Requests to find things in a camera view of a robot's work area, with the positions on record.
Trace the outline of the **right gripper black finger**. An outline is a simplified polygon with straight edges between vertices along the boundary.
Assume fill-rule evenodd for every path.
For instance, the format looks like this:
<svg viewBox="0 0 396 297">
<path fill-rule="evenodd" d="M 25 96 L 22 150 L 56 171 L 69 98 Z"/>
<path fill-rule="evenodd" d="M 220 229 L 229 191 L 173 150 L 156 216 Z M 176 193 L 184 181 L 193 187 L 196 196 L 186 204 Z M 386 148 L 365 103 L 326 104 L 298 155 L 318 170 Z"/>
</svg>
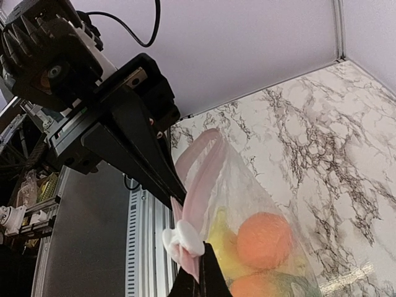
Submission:
<svg viewBox="0 0 396 297">
<path fill-rule="evenodd" d="M 198 260 L 199 281 L 181 267 L 169 297 L 232 296 L 211 244 L 204 243 L 204 246 L 205 254 Z"/>
</svg>

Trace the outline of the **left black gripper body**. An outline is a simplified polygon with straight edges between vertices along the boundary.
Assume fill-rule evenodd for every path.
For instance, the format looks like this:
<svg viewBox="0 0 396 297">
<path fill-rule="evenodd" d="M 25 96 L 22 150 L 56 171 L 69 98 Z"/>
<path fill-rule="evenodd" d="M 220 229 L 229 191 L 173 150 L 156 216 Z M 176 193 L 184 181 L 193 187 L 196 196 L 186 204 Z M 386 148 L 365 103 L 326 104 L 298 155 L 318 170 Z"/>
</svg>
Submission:
<svg viewBox="0 0 396 297">
<path fill-rule="evenodd" d="M 153 58 L 140 53 L 99 86 L 87 85 L 70 62 L 52 86 L 83 99 L 47 141 L 58 164 L 87 174 L 106 161 L 128 175 L 171 175 L 163 133 L 180 117 L 169 82 Z"/>
</svg>

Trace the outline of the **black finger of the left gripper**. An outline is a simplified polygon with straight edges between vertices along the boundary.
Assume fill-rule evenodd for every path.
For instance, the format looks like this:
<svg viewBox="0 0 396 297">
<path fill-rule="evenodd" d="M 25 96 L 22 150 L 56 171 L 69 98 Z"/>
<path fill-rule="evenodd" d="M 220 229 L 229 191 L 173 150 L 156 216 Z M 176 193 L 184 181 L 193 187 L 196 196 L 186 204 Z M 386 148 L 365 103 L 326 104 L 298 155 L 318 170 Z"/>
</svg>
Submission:
<svg viewBox="0 0 396 297">
<path fill-rule="evenodd" d="M 99 122 L 82 136 L 82 145 L 148 190 L 165 206 L 184 204 L 182 185 L 166 139 L 135 94 L 111 95 L 99 105 Z"/>
</svg>

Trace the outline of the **yellow banana toy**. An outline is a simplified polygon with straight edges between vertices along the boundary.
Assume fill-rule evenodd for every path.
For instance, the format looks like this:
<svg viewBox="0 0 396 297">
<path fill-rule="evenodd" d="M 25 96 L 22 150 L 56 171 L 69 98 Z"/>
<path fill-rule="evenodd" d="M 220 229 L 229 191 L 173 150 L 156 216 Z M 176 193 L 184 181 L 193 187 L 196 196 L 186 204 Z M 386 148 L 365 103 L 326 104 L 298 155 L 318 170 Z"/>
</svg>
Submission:
<svg viewBox="0 0 396 297">
<path fill-rule="evenodd" d="M 244 265 L 239 258 L 236 248 L 237 235 L 227 224 L 227 213 L 222 207 L 211 224 L 206 242 L 211 244 L 220 270 L 226 280 L 251 275 L 254 269 Z"/>
</svg>

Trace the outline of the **green orange mango toy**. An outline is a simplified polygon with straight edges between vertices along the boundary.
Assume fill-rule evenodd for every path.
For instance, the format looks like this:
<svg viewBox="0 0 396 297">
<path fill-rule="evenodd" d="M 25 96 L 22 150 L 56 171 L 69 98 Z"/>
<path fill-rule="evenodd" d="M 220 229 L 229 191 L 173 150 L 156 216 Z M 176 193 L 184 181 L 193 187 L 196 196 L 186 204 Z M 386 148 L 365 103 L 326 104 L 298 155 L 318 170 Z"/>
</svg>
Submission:
<svg viewBox="0 0 396 297">
<path fill-rule="evenodd" d="M 320 296 L 304 277 L 280 272 L 256 273 L 236 279 L 232 296 Z"/>
</svg>

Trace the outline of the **orange toy fruit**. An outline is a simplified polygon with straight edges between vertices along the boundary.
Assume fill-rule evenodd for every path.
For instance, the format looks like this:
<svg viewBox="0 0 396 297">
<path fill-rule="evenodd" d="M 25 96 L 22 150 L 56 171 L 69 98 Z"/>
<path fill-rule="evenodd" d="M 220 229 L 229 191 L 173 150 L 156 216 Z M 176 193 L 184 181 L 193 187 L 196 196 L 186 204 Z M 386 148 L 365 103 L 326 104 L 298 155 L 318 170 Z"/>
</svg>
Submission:
<svg viewBox="0 0 396 297">
<path fill-rule="evenodd" d="M 240 226 L 236 248 L 245 265 L 255 269 L 275 269 L 290 255 L 291 227 L 281 215 L 255 213 Z"/>
</svg>

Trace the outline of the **clear zip top bag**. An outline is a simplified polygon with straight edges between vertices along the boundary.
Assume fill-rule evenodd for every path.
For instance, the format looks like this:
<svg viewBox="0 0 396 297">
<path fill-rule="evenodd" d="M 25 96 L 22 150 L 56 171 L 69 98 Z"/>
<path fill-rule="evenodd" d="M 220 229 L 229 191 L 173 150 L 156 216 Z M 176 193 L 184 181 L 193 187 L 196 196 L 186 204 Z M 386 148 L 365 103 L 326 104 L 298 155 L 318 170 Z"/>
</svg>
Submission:
<svg viewBox="0 0 396 297">
<path fill-rule="evenodd" d="M 233 146 L 204 131 L 178 158 L 187 194 L 162 233 L 179 265 L 171 296 L 320 296 L 294 226 Z"/>
</svg>

